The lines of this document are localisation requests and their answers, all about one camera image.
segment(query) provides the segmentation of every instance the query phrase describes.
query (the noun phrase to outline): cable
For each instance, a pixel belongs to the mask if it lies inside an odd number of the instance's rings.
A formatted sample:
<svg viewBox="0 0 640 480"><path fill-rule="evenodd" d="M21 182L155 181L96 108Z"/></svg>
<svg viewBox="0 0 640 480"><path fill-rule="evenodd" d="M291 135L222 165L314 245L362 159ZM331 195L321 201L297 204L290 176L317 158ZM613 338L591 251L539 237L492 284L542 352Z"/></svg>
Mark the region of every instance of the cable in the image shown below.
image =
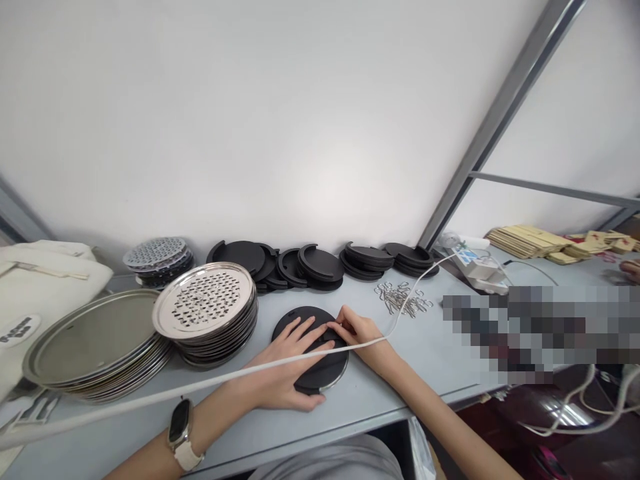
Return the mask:
<svg viewBox="0 0 640 480"><path fill-rule="evenodd" d="M572 392L570 392L570 394L566 396L563 402L562 408L560 409L560 412L558 414L558 417L556 418L555 422L553 422L553 425L551 426L550 429L542 428L542 427L534 427L532 425L526 425L522 422L519 422L519 423L524 428L534 432L536 435L540 435L541 437L548 437L554 433L563 433L565 435L590 435L592 433L602 432L608 429L609 427L611 427L612 425L614 425L624 413L624 410L625 410L624 406L627 400L627 390L629 389L629 385L631 384L633 379L636 378L638 374L640 374L640 367L638 365L635 366L632 372L626 374L626 376L622 380L622 383L620 384L620 391L618 392L618 401L616 402L616 406L615 406L615 409L613 410L613 413L606 421L602 422L597 427L592 427L588 429L576 429L576 430L559 430L557 428L560 422L560 418L562 417L562 414L564 413L565 408L569 404L569 400L571 399L571 397L574 396L579 391L586 389L591 383L591 381L593 380L595 376L595 365L589 366L589 372L587 373L587 378L585 379L585 382L580 387L576 388L576 390L573 390Z"/></svg>
<svg viewBox="0 0 640 480"><path fill-rule="evenodd" d="M42 425L41 427L38 428L34 428L34 429L26 429L26 430L22 430L22 431L17 431L14 433L8 433L5 435L0 436L0 451L2 450L6 450L6 449L10 449L13 447L17 447L19 445L26 445L28 443L32 443L34 441L37 440L42 440L48 437L52 437L54 435L57 435L58 433L63 433L69 430L73 430L75 428L78 427L82 427L84 425L88 425L89 423L93 423L96 422L98 420L104 420L110 417L114 417L116 415L121 415L123 413L128 413L130 411L133 410L137 410L138 408L142 408L142 407L148 407L149 405L154 405L156 403L162 402L162 401L166 401L166 400L172 400L175 398L180 397L181 395L187 395L189 393L198 391L198 390L202 390L205 388L209 388L209 387L213 387L215 385L218 385L220 383L229 381L229 380L233 380L236 378L240 378L240 377L244 377L245 375L249 375L251 373L255 373L255 372L259 372L262 370L266 370L268 368L272 368L272 367L278 367L280 365L285 365L287 363L291 363L294 361L298 361L298 360L302 360L305 358L309 358L309 357L317 357L319 355L328 355L330 353L338 353L338 352L342 352L342 351L348 351L348 350L356 350L359 348L364 348L364 347L368 347L370 345L373 345L374 343L378 343L384 340L387 340L391 334L393 333L393 331L395 330L396 326L398 325L398 321L400 319L400 314L404 311L405 306L408 302L408 300L411 298L413 291L415 290L416 286L418 285L418 282L420 280L422 280L422 278L428 274L431 270L433 270L434 268L436 268L436 266L438 266L440 263L444 262L445 260L448 260L454 256L456 256L457 252L452 253L451 255L449 255L448 257L443 258L442 260L438 260L437 262L435 262L428 270L426 270L426 272L424 272L422 275L420 275L418 277L418 279L415 281L415 283L413 284L411 291L409 292L409 294L407 295L407 297L405 298L405 301L402 304L402 307L400 308L400 310L398 310L398 315L396 316L396 318L394 319L394 322L391 326L391 330L389 330L389 333L386 334L384 337L380 337L378 339L366 342L366 343L361 343L359 345L351 345L348 347L341 347L341 348L336 348L336 349L332 349L332 350L326 350L326 351L320 351L320 352L309 352L309 353L305 353L303 355L296 355L294 357L288 357L285 359L281 359L281 360L277 360L277 361L273 361L273 362L269 362L269 363L263 363L262 365L256 365L254 367L249 367L249 368L245 368L245 369L241 369L241 370L237 370L235 372L231 372L231 373L226 373L224 375L220 375L218 377L214 377L212 379L207 379L207 380L202 380L199 382L195 382L195 383L190 383L189 385L184 385L183 387L178 387L178 388L174 388L171 390L166 390L164 392L160 392L160 393L154 393L153 395L149 395L148 397L144 397L144 398L140 398L140 399L136 399L136 400L130 400L124 403L120 403L118 405L113 405L111 407L105 407L102 408L100 410L97 411L92 411L89 413L85 413L83 415L78 415L76 417L72 417L69 419L64 419L64 420L60 420L60 421L56 421L47 425Z"/></svg>
<svg viewBox="0 0 640 480"><path fill-rule="evenodd" d="M532 265L532 264L527 263L527 262L522 262L522 261L520 261L520 260L507 260L506 262L504 262L504 264L503 264L503 265L506 267L506 266L507 266L508 264L510 264L510 263L522 263L522 265L528 265L528 266L530 266L531 268L535 268L536 270L538 270L538 272L542 273L546 278L548 278L549 280L551 280L551 281L553 282L553 284L554 284L556 287L559 287L559 286L560 286L560 285L558 285L558 282L556 282L556 280L554 280L554 279L552 278L552 276L550 276L547 272L545 272L545 271L544 271L544 270L542 270L541 268L536 267L535 265Z"/></svg>
<svg viewBox="0 0 640 480"><path fill-rule="evenodd" d="M600 390L602 390L602 392L604 393L605 390L602 388L602 385L600 385L600 383L598 383L598 382L596 382L596 383L600 387ZM610 411L598 410L598 409L595 409L592 406L588 405L587 402L585 401L585 392L586 392L586 390L587 389L584 389L584 390L582 390L580 392L580 402L582 402L582 405L584 405L586 408L588 408L592 412L600 413L602 415L614 415L615 414L615 410L610 410ZM629 413L629 412L636 411L636 410L639 410L639 409L640 409L640 405L636 405L634 407L629 407L629 408L626 408L626 409L622 410L622 413Z"/></svg>
<svg viewBox="0 0 640 480"><path fill-rule="evenodd" d="M542 427L534 427L532 425L527 425L526 423L522 423L522 422L519 422L520 425L522 425L527 430L530 430L530 431L534 432L536 435L540 435L541 437L549 437L549 436L551 436L551 434L553 434L553 432L555 431L557 426L560 424L560 419L562 418L562 415L564 414L565 409L567 408L567 405L571 401L572 396L574 396L576 393L578 393L578 392L584 390L585 388L587 388L589 386L589 384L593 381L594 377L595 377L595 365L590 365L589 366L589 370L587 370L587 376L586 376L584 382L582 382L582 384L580 384L580 386L578 388L576 388L574 390L571 390L567 394L565 399L563 400L562 407L560 408L560 412L558 412L558 416L555 419L555 421L553 422L553 424L552 424L550 429L544 429ZM548 433L540 433L540 432L538 432L537 429L548 431Z"/></svg>

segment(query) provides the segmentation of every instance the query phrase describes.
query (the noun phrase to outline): white rope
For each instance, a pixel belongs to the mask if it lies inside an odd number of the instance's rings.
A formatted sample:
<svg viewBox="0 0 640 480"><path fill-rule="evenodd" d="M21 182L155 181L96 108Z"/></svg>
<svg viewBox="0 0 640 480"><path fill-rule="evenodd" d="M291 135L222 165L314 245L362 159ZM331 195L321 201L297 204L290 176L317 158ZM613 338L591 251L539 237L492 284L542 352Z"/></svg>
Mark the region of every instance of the white rope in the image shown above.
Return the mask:
<svg viewBox="0 0 640 480"><path fill-rule="evenodd" d="M398 311L398 315L396 316L396 318L395 318L395 320L393 322L393 325L391 326L391 330L384 337L380 337L380 338L378 338L376 340L372 340L370 342L361 343L359 345L352 345L352 346L349 346L349 347L342 347L342 348L336 348L336 349L332 349L332 350L319 351L319 352L309 352L309 353L305 353L303 355L296 355L295 357L289 357L289 358L282 359L282 360L276 360L276 361L273 361L273 362L264 363L262 365L256 365L254 367L245 368L245 369L242 369L242 370L237 370L237 371L231 372L231 373L226 373L224 375L220 375L220 376L214 377L212 379L207 379L207 380L202 380L202 381L195 382L195 383L190 383L189 385L184 385L182 387L174 388L174 389L171 389L171 390L166 390L166 391L160 392L160 393L154 393L153 395L149 395L148 397L144 397L144 398L141 398L141 399L130 400L128 402L120 403L118 405L113 405L111 407L106 407L106 408L103 408L101 410L92 411L92 412L85 413L83 415L78 415L76 417L72 417L72 418L69 418L69 419L52 422L52 423L50 423L48 425L43 425L43 426L38 427L38 428L22 430L22 431L18 431L18 432L14 432L14 433L7 433L7 434L5 434L5 435L0 437L0 451L6 450L6 449L10 449L10 448L14 448L14 447L17 447L19 445L26 445L28 443L32 443L32 442L35 442L35 441L38 441L38 440L42 440L42 439L45 439L45 438L48 438L48 437L52 437L52 436L57 435L59 433L64 433L66 431L73 430L73 429L76 429L78 427L83 427L84 425L88 425L90 423L93 423L93 422L96 422L96 421L99 421L99 420L108 419L108 418L114 417L116 415L121 415L123 413L128 413L130 411L137 410L139 408L148 407L150 405L154 405L154 404L160 403L162 401L176 399L176 398L178 398L178 397L180 397L182 395L187 395L189 393L192 393L192 392L195 392L195 391L198 391L198 390L202 390L202 389L205 389L205 388L213 387L213 386L218 385L220 383L223 383L223 382L226 382L226 381L229 381L229 380L233 380L233 379L236 379L236 378L244 377L245 375L249 375L251 373L255 373L255 372L262 371L262 370L266 370L268 368L278 367L280 365L285 365L287 363L291 363L291 362L294 362L294 361L302 360L302 359L305 359L305 358L317 357L318 355L328 355L330 353L338 353L338 352L342 352L342 351L356 350L358 348L368 347L370 345L373 345L375 343L381 342L383 340L387 340L391 336L393 331L395 330L395 328L396 328L396 326L398 324L398 320L400 318L400 314L404 310L405 305L407 304L407 301L409 300L409 298L413 294L413 291L415 290L418 282L422 279L422 277L424 277L426 274L428 274L436 266L438 266L440 263L444 262L444 260L447 260L447 259L453 257L454 255L456 255L456 253L452 253L448 257L445 257L442 260L434 263L431 266L431 268L429 268L426 272L424 272L422 275L420 275L420 277L418 277L418 280L416 280L415 283L413 284L413 286L411 288L411 291L407 295L407 298L405 298L405 301L402 304L402 308L400 308L400 310Z"/></svg>

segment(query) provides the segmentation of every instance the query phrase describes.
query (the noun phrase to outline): extension socket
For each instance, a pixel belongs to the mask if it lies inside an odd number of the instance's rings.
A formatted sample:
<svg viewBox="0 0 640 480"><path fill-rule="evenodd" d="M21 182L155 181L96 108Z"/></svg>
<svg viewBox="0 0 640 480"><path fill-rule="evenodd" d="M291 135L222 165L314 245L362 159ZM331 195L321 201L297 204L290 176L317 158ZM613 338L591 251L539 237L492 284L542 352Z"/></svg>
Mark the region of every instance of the extension socket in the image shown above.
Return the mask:
<svg viewBox="0 0 640 480"><path fill-rule="evenodd" d="M496 260L491 257L480 258L472 250L446 250L456 253L451 259L473 288L498 295L507 294L509 288L503 281L505 274L500 270Z"/></svg>

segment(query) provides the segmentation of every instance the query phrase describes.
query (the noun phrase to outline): metal frame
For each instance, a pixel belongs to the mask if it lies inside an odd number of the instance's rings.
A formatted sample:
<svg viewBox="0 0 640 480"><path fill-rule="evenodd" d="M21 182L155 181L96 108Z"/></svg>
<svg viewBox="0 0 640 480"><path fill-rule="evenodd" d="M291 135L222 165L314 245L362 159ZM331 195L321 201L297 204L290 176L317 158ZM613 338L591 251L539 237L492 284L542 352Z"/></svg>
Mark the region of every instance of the metal frame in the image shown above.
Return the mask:
<svg viewBox="0 0 640 480"><path fill-rule="evenodd" d="M472 171L469 176L474 179L489 180L506 185L514 185L516 187L527 188L530 190L538 190L547 193L555 193L556 195L564 195L565 197L577 198L580 200L594 201L598 203L606 203L608 205L616 205L622 208L640 210L640 199L631 197L617 197L615 195L607 195L606 193L592 192L589 190L578 190L568 187L559 187L548 183L532 182L529 180L514 179L511 177L501 177L492 173L483 173Z"/></svg>
<svg viewBox="0 0 640 480"><path fill-rule="evenodd" d="M471 141L460 165L453 174L453 178L434 210L420 240L418 240L418 245L426 249L430 249L433 246L474 182L476 177L471 174L480 172L511 120L518 112L533 84L542 70L544 70L555 49L569 30L573 20L580 14L586 2L587 0L549 0L491 104L478 132L476 132ZM506 183L506 177L500 177L500 179L503 180L502 183ZM521 182L519 186L525 188L538 186L539 188L537 189L542 191L548 191L549 188L553 187L555 189L554 193L560 195L566 195L568 191L572 193L580 192L578 190L554 187L553 185L536 184L534 182L526 182L526 185L524 185L522 180L508 180ZM607 201L604 203L610 203L611 199L615 199L615 205L619 205L620 201L633 200L602 195L599 200L594 201L602 202L604 197L607 197Z"/></svg>
<svg viewBox="0 0 640 480"><path fill-rule="evenodd" d="M12 243L53 240L2 180L0 180L0 231L3 238Z"/></svg>

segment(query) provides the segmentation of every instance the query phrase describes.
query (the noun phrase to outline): finger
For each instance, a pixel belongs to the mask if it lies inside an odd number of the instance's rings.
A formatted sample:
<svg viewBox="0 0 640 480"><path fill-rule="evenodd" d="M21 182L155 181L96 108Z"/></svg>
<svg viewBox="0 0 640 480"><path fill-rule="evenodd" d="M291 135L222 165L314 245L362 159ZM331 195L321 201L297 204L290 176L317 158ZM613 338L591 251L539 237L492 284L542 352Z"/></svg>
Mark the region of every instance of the finger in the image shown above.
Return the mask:
<svg viewBox="0 0 640 480"><path fill-rule="evenodd" d="M355 339L355 337L350 332L348 332L346 328L344 328L339 323L328 322L327 325L329 326L330 329L332 329L334 332L340 335L340 338L342 338L342 340L347 342L348 345L357 345L358 343L360 343L358 342L358 340Z"/></svg>
<svg viewBox="0 0 640 480"><path fill-rule="evenodd" d="M325 402L324 395L305 395L297 391L291 394L291 408L300 411L312 411Z"/></svg>
<svg viewBox="0 0 640 480"><path fill-rule="evenodd" d="M362 323L362 318L356 312L351 310L351 307L348 305L343 305L340 309L340 313L338 313L338 318L336 318L336 323L342 325L344 322L349 322L354 329L357 329L358 326Z"/></svg>
<svg viewBox="0 0 640 480"><path fill-rule="evenodd" d="M304 352L308 349L313 342L318 340L318 338L322 337L322 334L327 331L329 327L326 323L320 325L318 328L311 330L306 335L304 335L298 343L295 344L295 348L300 350L300 353Z"/></svg>
<svg viewBox="0 0 640 480"><path fill-rule="evenodd" d="M334 348L334 346L335 346L335 342L333 340L330 340L330 341L320 345L318 348L311 350L309 353L331 350L332 348ZM312 366L314 366L316 363L318 363L324 357L326 357L326 355L318 355L316 357L310 357L310 358L306 358L306 359L300 360L300 362L298 364L299 368L300 368L300 370L299 370L300 371L300 375L302 375L304 372L309 370Z"/></svg>
<svg viewBox="0 0 640 480"><path fill-rule="evenodd" d="M307 320L305 320L304 323L301 323L300 326L298 326L298 328L296 328L290 334L289 338L292 341L297 342L298 340L300 340L300 338L302 338L307 329L313 325L313 322L315 322L315 317L309 317Z"/></svg>
<svg viewBox="0 0 640 480"><path fill-rule="evenodd" d="M296 320L294 320L290 324L288 324L285 327L285 329L282 330L282 332L280 332L280 335L278 335L276 340L286 340L286 338L288 338L288 336L291 334L291 331L295 328L295 326L298 323L300 323L300 317L296 318Z"/></svg>

